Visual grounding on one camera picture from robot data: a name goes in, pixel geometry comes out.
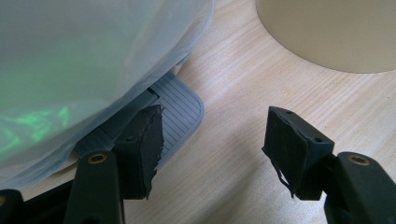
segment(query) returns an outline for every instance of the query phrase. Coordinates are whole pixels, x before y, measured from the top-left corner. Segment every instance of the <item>wooden table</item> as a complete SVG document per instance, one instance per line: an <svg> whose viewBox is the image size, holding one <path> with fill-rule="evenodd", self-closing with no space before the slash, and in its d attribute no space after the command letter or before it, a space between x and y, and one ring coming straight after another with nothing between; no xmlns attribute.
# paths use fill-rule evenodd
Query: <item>wooden table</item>
<svg viewBox="0 0 396 224"><path fill-rule="evenodd" d="M261 151L269 105L299 114L335 142L380 162L396 180L396 71L349 74L290 53L262 26L254 0L219 0L178 75L204 101L196 133L159 170L127 223L326 223L320 202L292 199ZM72 178L75 167L23 191Z"/></svg>

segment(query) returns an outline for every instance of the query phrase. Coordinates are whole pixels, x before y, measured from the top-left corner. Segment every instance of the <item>plastic bag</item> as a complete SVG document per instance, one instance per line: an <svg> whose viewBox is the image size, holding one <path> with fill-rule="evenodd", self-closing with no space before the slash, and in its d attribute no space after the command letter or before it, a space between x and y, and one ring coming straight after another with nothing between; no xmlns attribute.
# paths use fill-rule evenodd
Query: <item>plastic bag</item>
<svg viewBox="0 0 396 224"><path fill-rule="evenodd" d="M186 57L214 0L0 1L0 189L74 144Z"/></svg>

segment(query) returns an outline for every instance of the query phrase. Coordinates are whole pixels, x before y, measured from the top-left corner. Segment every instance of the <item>light wood surface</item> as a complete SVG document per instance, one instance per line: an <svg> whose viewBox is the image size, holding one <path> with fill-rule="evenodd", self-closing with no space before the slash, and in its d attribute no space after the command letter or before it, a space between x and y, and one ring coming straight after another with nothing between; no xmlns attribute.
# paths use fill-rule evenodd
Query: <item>light wood surface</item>
<svg viewBox="0 0 396 224"><path fill-rule="evenodd" d="M396 71L348 74L309 63L263 28L253 0L219 0L207 34L178 75L204 101L196 133L159 170L127 223L326 223L323 199L292 199L261 151L269 105L299 114L396 180ZM75 167L23 191L72 178Z"/></svg>

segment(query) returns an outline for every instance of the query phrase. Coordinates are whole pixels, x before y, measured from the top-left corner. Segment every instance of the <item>beige round object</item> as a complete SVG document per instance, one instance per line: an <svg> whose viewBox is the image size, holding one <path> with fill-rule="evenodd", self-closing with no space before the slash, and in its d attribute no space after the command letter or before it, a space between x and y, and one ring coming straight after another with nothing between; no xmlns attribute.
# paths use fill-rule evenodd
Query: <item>beige round object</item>
<svg viewBox="0 0 396 224"><path fill-rule="evenodd" d="M257 0L267 31L291 52L331 69L396 68L394 0Z"/></svg>

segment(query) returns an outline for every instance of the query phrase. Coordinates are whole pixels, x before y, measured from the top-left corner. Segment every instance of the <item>brass screw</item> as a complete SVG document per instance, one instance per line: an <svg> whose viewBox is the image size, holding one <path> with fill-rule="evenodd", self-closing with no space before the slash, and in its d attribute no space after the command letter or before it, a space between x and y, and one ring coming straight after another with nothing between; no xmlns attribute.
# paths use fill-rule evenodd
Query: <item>brass screw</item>
<svg viewBox="0 0 396 224"><path fill-rule="evenodd" d="M88 162L90 164L97 164L97 163L101 163L101 162L105 161L106 159L107 159L107 155L98 153L98 154L94 154L94 155L90 156L88 158Z"/></svg>
<svg viewBox="0 0 396 224"><path fill-rule="evenodd" d="M6 197L0 195L0 207L6 202Z"/></svg>
<svg viewBox="0 0 396 224"><path fill-rule="evenodd" d="M347 157L350 161L353 163L356 163L358 165L370 165L370 161L367 160L364 157L358 156L358 155L350 155Z"/></svg>

